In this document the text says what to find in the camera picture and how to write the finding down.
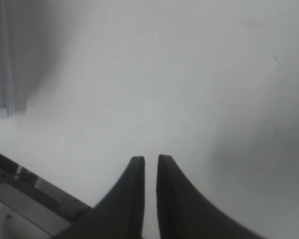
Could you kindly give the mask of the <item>dark robot base frame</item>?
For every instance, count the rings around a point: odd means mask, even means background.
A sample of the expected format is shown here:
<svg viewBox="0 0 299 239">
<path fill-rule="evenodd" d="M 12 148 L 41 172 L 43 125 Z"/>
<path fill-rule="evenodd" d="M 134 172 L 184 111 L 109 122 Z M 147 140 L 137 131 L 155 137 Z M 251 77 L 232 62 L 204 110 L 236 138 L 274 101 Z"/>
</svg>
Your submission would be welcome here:
<svg viewBox="0 0 299 239">
<path fill-rule="evenodd" d="M 49 239 L 91 207 L 0 154 L 0 239 Z"/>
</svg>

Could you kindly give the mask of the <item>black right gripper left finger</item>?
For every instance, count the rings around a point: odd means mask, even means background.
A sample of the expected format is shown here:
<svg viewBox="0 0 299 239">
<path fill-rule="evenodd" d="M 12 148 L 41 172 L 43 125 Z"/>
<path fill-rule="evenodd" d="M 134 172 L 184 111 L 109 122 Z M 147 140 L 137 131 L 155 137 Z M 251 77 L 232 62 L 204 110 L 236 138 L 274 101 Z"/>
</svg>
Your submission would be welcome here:
<svg viewBox="0 0 299 239">
<path fill-rule="evenodd" d="M 93 209 L 56 239 L 140 239 L 145 210 L 145 159 L 132 157 L 125 171 Z"/>
</svg>

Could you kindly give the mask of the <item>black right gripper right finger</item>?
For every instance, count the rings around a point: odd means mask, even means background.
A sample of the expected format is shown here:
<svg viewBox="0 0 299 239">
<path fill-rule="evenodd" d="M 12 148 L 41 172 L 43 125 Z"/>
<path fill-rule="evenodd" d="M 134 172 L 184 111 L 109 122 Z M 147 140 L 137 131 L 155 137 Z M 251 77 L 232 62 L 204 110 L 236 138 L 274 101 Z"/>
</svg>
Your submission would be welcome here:
<svg viewBox="0 0 299 239">
<path fill-rule="evenodd" d="M 162 239 L 261 238 L 201 195 L 169 155 L 158 157 L 156 199 Z"/>
</svg>

